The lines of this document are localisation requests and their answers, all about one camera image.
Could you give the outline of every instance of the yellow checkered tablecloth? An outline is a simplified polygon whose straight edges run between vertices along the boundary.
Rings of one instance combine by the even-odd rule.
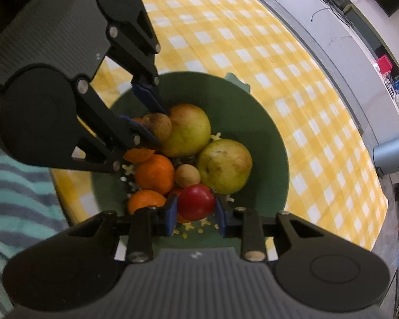
[[[256,0],[143,2],[162,48],[156,57],[159,72],[233,72],[250,84],[287,148],[286,209],[371,249],[387,199],[343,102],[290,32]],[[130,80],[107,58],[93,87],[111,105],[130,88]],[[89,173],[53,173],[74,221],[98,212]]]

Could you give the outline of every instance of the gray floor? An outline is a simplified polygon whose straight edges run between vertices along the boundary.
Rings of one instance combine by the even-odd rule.
[[[325,54],[322,48],[316,43],[311,35],[304,29],[304,27],[288,13],[276,0],[259,0],[267,7],[280,21],[293,33],[300,43],[305,46],[305,49],[313,56],[320,64],[323,71],[328,76],[337,89],[340,98],[345,102],[350,115],[358,127],[358,130],[363,138],[364,144],[370,154],[372,154],[373,147],[377,145],[377,140],[373,131],[371,130],[364,112],[359,103],[352,99],[346,99],[346,96],[351,97],[351,89],[348,87],[343,77]],[[388,199],[388,211],[381,229],[381,232],[374,245],[373,252],[381,257],[390,270],[390,287],[381,303],[381,308],[388,313],[389,317],[394,315],[394,308],[399,303],[399,211],[394,200],[393,185],[388,176],[385,176],[381,181],[381,187]]]

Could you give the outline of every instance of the fruit bowl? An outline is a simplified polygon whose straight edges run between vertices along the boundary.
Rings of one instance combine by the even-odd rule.
[[[288,159],[279,131],[266,110],[234,75],[230,80],[197,72],[170,72],[160,75],[160,94],[169,106],[191,103],[201,107],[211,122],[212,133],[237,140],[248,148],[253,168],[247,184],[231,195],[231,206],[255,208],[262,216],[274,216],[285,205],[289,185]],[[148,113],[131,91],[111,107],[116,115],[142,117]],[[92,173],[92,187],[100,210],[126,214],[127,192],[121,174]],[[213,248],[232,246],[237,238],[223,239],[214,217],[178,226],[171,237],[153,240],[160,248]]]

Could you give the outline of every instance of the teal striped cloth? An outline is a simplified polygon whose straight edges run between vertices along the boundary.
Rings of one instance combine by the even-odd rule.
[[[1,283],[7,261],[67,227],[49,169],[19,163],[0,150],[0,318],[12,309]]]

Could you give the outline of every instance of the orange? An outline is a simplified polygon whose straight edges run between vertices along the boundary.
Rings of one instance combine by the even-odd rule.
[[[178,223],[190,223],[186,218],[183,218],[180,214],[177,214],[177,222]]]
[[[174,186],[174,167],[167,157],[153,154],[137,166],[134,179],[140,188],[166,195]]]
[[[182,191],[183,191],[183,188],[175,187],[171,190],[171,192],[168,195],[175,194],[175,195],[179,196],[182,193]],[[190,221],[183,218],[179,213],[177,214],[177,222],[178,223],[190,223]]]
[[[127,211],[133,214],[137,209],[147,208],[148,206],[164,206],[166,199],[153,190],[139,190],[131,196],[127,202]]]
[[[170,191],[170,193],[169,193],[168,195],[170,195],[170,194],[175,194],[175,195],[179,196],[179,194],[181,194],[182,191],[183,191],[183,188],[175,187],[175,188],[173,188],[173,189]]]
[[[134,121],[142,122],[140,118],[134,118]],[[147,149],[147,148],[139,148],[139,149],[130,149],[127,150],[124,154],[123,158],[131,163],[140,163],[146,161],[149,157],[154,154],[155,150]]]

